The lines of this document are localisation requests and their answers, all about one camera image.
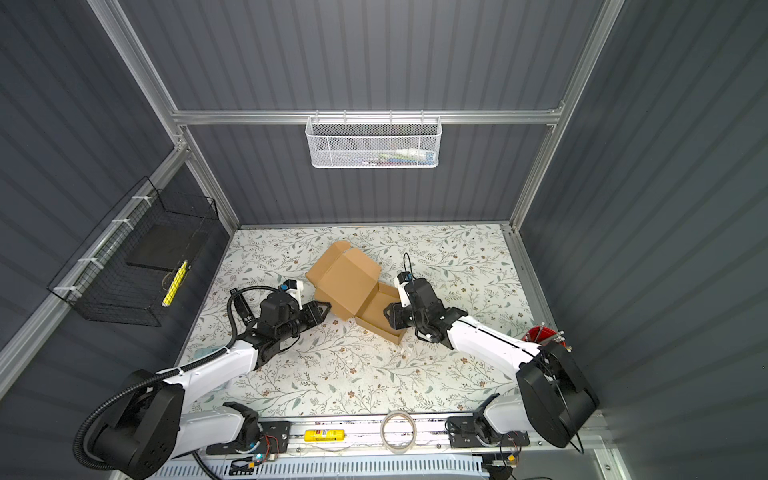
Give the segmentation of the brown cardboard paper box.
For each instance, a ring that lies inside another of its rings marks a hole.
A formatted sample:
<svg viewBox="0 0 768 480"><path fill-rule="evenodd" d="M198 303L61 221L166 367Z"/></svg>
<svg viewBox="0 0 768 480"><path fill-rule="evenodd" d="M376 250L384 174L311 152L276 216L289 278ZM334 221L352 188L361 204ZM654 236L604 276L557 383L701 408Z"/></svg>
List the brown cardboard paper box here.
<svg viewBox="0 0 768 480"><path fill-rule="evenodd" d="M348 241L333 243L306 273L315 287L315 299L329 302L341 320L359 326L399 345L406 330L390 326L384 310L400 303L396 287L379 280L382 268Z"/></svg>

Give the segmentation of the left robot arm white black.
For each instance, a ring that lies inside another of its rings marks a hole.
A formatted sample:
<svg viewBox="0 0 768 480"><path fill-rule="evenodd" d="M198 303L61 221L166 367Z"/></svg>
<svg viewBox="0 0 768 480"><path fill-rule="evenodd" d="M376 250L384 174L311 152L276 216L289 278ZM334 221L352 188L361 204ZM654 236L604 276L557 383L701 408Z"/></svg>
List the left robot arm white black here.
<svg viewBox="0 0 768 480"><path fill-rule="evenodd" d="M200 457L210 445L229 445L242 455L277 453L279 444L265 434L258 413L238 402L211 411L188 407L228 382L258 370L285 352L283 342L321 325L328 302L302 302L300 283L265 287L260 314L253 315L244 289L233 289L226 304L231 328L228 342L186 365L158 373L137 370L121 390L98 406L78 428L74 458L92 470L119 470L146 479L168 460Z"/></svg>

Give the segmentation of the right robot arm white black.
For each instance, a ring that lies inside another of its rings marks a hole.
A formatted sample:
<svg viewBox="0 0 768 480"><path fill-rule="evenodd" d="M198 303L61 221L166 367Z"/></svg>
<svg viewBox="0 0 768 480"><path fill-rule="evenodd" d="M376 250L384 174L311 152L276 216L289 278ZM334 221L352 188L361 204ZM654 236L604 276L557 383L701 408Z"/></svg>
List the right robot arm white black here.
<svg viewBox="0 0 768 480"><path fill-rule="evenodd" d="M496 331L446 307L428 280L409 271L396 282L400 300L384 309L392 328L414 328L419 340L469 354L516 382L519 401L493 394L473 412L478 440L497 445L513 432L534 431L555 447L582 448L579 431L599 399L562 342L552 336L541 344Z"/></svg>

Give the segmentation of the black marker on table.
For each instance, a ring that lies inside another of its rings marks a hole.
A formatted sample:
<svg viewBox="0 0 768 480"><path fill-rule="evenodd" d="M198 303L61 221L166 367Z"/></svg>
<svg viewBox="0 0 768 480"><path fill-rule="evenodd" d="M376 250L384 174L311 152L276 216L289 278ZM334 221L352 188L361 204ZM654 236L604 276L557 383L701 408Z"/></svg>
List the black marker on table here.
<svg viewBox="0 0 768 480"><path fill-rule="evenodd" d="M237 312L238 316L240 317L241 321L243 322L244 325L248 325L248 323L254 318L254 316L247 300L244 298L242 294L239 293L238 288L231 289L230 296L233 298L232 305L235 311Z"/></svg>

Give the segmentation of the yellow ruler in basket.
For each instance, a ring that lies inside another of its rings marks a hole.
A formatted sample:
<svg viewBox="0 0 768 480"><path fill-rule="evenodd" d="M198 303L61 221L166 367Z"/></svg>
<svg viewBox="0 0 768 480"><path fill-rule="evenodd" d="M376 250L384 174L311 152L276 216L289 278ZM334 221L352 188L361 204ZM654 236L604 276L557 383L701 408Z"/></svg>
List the yellow ruler in basket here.
<svg viewBox="0 0 768 480"><path fill-rule="evenodd" d="M173 301L174 301L174 299L175 299L175 297L176 297L176 295L178 293L178 290L179 290L179 288L181 287L181 285L182 285L182 283L184 281L184 278L186 276L188 268L189 268L189 261L188 260L184 260L181 263L181 265L178 267L178 269L176 270L176 272L174 274L174 277L173 277L173 279L171 281L171 284L168 287L168 289L166 291L166 294L165 294L165 296L164 296L164 298L162 300L161 305L162 305L163 308L168 308L168 307L170 307L172 305L172 303L173 303Z"/></svg>

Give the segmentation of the red pencil cup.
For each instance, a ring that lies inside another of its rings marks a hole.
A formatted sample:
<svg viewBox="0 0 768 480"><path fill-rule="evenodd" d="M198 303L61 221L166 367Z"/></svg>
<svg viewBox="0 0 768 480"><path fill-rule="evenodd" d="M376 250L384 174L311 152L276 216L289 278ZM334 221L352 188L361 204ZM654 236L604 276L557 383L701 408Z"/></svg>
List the red pencil cup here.
<svg viewBox="0 0 768 480"><path fill-rule="evenodd" d="M523 335L522 340L525 342L535 343L540 346L545 346L548 344L559 344L566 350L570 350L570 347L566 343L564 332L556 331L544 324L530 328Z"/></svg>

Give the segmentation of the clear tape roll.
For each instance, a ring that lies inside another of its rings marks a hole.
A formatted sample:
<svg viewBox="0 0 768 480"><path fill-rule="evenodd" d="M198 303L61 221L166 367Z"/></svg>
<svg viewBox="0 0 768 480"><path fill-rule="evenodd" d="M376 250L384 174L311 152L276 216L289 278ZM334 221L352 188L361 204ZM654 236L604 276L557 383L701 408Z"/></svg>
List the clear tape roll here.
<svg viewBox="0 0 768 480"><path fill-rule="evenodd" d="M381 444L395 455L403 455L413 449L417 435L415 419L405 411L389 412L380 423Z"/></svg>

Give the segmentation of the black flat pad in basket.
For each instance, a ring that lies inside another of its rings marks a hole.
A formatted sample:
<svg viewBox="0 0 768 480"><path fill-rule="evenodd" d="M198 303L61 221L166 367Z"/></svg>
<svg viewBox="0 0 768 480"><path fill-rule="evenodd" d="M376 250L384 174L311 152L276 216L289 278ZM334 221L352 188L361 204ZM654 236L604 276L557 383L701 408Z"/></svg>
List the black flat pad in basket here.
<svg viewBox="0 0 768 480"><path fill-rule="evenodd" d="M184 260L191 263L207 239L208 234L204 231L154 225L130 251L125 263L132 267L171 272Z"/></svg>

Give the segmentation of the items in white basket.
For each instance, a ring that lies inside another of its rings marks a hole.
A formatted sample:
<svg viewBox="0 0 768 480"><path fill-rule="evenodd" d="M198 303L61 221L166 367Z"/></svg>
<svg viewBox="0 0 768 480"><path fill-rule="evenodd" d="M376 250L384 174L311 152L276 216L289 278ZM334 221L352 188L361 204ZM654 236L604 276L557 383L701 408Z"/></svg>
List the items in white basket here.
<svg viewBox="0 0 768 480"><path fill-rule="evenodd" d="M437 154L432 150L409 148L390 151L371 152L358 159L362 165L394 166L394 167L425 167L431 168L438 164Z"/></svg>

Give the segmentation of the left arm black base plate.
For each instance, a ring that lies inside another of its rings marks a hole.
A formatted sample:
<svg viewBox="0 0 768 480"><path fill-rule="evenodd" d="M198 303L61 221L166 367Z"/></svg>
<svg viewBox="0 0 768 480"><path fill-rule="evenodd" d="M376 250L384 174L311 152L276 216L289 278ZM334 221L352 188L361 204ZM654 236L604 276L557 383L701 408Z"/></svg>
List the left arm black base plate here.
<svg viewBox="0 0 768 480"><path fill-rule="evenodd" d="M255 435L248 438L240 435L232 442L208 446L205 452L207 455L283 454L289 445L290 427L288 421L260 422Z"/></svg>

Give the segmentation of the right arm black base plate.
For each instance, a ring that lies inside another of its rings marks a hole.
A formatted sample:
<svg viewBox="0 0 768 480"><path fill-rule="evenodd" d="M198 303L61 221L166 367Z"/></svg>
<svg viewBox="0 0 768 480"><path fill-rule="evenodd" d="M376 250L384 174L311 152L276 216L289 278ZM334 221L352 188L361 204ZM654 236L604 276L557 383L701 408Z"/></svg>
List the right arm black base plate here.
<svg viewBox="0 0 768 480"><path fill-rule="evenodd" d="M498 433L480 417L451 416L446 419L444 426L452 448L522 448L530 445L527 432Z"/></svg>

